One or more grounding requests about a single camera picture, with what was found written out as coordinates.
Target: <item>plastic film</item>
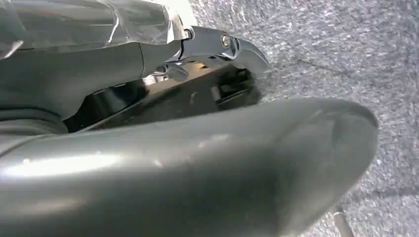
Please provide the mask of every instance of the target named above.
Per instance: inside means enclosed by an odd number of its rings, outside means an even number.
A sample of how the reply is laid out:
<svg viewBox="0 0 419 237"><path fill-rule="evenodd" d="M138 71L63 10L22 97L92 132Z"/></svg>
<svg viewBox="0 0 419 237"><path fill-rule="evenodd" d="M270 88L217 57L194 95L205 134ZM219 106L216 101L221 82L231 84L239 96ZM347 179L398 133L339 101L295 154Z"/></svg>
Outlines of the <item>plastic film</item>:
<svg viewBox="0 0 419 237"><path fill-rule="evenodd" d="M0 59L17 50L71 52L186 39L179 15L142 0L0 0Z"/></svg>

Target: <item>chrome part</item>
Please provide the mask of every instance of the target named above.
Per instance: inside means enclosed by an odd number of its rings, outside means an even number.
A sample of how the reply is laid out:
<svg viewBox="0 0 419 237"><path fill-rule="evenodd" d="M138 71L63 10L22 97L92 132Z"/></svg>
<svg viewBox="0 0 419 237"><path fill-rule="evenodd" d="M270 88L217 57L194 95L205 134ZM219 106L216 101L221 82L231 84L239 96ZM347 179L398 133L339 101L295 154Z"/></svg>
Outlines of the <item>chrome part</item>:
<svg viewBox="0 0 419 237"><path fill-rule="evenodd" d="M165 76L168 73L168 65L159 66L150 75L153 76Z"/></svg>
<svg viewBox="0 0 419 237"><path fill-rule="evenodd" d="M191 39L192 39L192 37L193 37L192 32L191 32L189 29L186 29L186 30L185 30L185 33L186 33L186 35L187 35L187 37L188 37L188 40L191 40Z"/></svg>
<svg viewBox="0 0 419 237"><path fill-rule="evenodd" d="M158 75L148 75L145 78L143 78L142 80L143 80L143 82L146 86L149 86L149 85L153 85L153 84L168 80L168 77L161 76L161 75L160 76L158 76Z"/></svg>
<svg viewBox="0 0 419 237"><path fill-rule="evenodd" d="M227 34L222 34L221 35L221 45L224 48L230 47L230 37Z"/></svg>
<svg viewBox="0 0 419 237"><path fill-rule="evenodd" d="M268 60L252 43L229 36L224 31L193 27L193 39L184 40L180 57L174 56L166 63L203 63L218 67L231 63L238 69L260 73L267 69Z"/></svg>
<svg viewBox="0 0 419 237"><path fill-rule="evenodd" d="M336 205L331 208L330 213L333 216L335 226L337 227L337 230L339 230L341 237L355 237L351 226L346 219L345 212L340 205Z"/></svg>
<svg viewBox="0 0 419 237"><path fill-rule="evenodd" d="M182 47L171 58L178 59L181 55L182 55Z"/></svg>

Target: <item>bolt head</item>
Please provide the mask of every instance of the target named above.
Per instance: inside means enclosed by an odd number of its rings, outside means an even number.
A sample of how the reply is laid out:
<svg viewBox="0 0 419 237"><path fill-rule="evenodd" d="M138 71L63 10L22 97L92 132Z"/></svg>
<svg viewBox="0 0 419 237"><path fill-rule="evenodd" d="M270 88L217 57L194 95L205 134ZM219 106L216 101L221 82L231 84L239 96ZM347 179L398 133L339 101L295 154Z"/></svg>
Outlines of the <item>bolt head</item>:
<svg viewBox="0 0 419 237"><path fill-rule="evenodd" d="M221 45L224 48L228 48L228 47L230 47L230 44L231 44L230 36L228 36L226 34L222 34L221 35Z"/></svg>
<svg viewBox="0 0 419 237"><path fill-rule="evenodd" d="M192 32L188 29L185 30L185 34L188 40L192 39Z"/></svg>

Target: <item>floor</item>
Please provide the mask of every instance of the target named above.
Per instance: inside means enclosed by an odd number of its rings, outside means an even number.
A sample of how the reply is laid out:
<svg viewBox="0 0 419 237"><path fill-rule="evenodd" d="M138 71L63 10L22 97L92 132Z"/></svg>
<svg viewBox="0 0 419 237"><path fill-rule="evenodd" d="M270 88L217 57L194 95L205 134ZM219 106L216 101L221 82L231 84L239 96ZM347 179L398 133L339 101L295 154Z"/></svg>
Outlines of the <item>floor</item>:
<svg viewBox="0 0 419 237"><path fill-rule="evenodd" d="M357 237L419 236L419 2L190 0L199 25L250 39L271 63L263 101L337 97L380 121L377 158L341 202ZM339 236L326 216L303 236Z"/></svg>

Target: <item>carpeted floor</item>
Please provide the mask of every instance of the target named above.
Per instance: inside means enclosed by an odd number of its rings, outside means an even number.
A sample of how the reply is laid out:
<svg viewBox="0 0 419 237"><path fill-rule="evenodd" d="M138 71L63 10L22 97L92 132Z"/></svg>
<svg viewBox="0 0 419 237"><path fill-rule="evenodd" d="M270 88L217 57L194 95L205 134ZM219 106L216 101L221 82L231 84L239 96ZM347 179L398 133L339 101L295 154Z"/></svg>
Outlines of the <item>carpeted floor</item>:
<svg viewBox="0 0 419 237"><path fill-rule="evenodd" d="M343 207L358 237L418 237L418 1L190 2L199 25L250 39L267 55L263 101L337 97L375 112L377 159ZM304 236L339 235L326 216Z"/></svg>

